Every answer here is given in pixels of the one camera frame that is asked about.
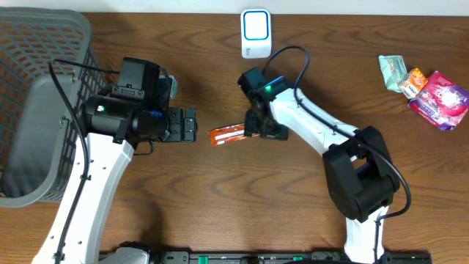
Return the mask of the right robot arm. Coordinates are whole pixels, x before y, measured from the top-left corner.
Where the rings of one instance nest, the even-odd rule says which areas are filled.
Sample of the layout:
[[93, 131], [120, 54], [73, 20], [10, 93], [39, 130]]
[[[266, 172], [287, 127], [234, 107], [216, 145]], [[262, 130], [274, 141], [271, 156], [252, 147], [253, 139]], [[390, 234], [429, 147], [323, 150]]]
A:
[[341, 122], [312, 103], [281, 76], [266, 79], [258, 67], [237, 81], [251, 103], [245, 115], [245, 136], [286, 140], [295, 132], [322, 156], [328, 193], [346, 218], [344, 253], [355, 263], [376, 263], [383, 255], [384, 216], [399, 190], [382, 134]]

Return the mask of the orange white small packet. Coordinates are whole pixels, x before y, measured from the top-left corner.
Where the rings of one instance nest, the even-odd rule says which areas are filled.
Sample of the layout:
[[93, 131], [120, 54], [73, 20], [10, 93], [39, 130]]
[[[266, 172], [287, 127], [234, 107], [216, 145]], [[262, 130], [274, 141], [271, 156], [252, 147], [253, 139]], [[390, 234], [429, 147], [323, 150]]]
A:
[[412, 69], [398, 84], [401, 92], [407, 99], [413, 99], [425, 87], [428, 79], [418, 69]]

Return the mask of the purple snack packet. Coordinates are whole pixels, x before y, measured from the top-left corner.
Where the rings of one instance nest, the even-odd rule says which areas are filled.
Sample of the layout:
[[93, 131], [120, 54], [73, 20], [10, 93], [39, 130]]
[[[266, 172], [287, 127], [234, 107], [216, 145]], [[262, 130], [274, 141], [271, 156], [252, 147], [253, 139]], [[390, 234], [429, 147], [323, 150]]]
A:
[[408, 106], [439, 130], [451, 131], [468, 112], [468, 91], [435, 71]]

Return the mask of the mint green tissue packet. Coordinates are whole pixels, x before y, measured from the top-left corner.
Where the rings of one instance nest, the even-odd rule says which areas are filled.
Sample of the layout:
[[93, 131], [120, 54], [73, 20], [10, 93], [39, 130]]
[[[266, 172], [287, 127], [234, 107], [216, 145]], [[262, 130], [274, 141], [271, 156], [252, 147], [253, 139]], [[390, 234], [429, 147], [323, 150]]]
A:
[[399, 83], [407, 75], [404, 58], [399, 55], [378, 56], [380, 70], [387, 90], [402, 93]]

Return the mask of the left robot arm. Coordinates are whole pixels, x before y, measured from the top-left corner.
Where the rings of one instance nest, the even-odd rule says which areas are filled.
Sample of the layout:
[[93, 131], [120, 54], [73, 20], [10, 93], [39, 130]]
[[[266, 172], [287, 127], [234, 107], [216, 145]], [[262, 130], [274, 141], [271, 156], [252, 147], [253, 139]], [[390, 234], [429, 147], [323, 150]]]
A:
[[117, 83], [101, 89], [71, 117], [78, 139], [73, 168], [52, 228], [34, 263], [156, 263], [150, 247], [100, 244], [121, 177], [141, 143], [196, 141], [196, 111], [171, 107], [177, 81], [164, 67], [126, 56]]

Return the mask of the orange snack bar wrapper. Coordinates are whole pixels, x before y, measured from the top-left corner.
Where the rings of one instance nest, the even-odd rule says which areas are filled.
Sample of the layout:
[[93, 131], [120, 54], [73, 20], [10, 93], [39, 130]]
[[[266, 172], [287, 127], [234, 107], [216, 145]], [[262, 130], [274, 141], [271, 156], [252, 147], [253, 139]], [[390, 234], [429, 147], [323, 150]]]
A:
[[215, 128], [207, 131], [207, 134], [210, 137], [211, 144], [213, 146], [219, 146], [222, 144], [247, 139], [247, 136], [244, 134], [244, 132], [245, 124], [240, 123], [236, 125], [228, 125], [222, 128]]

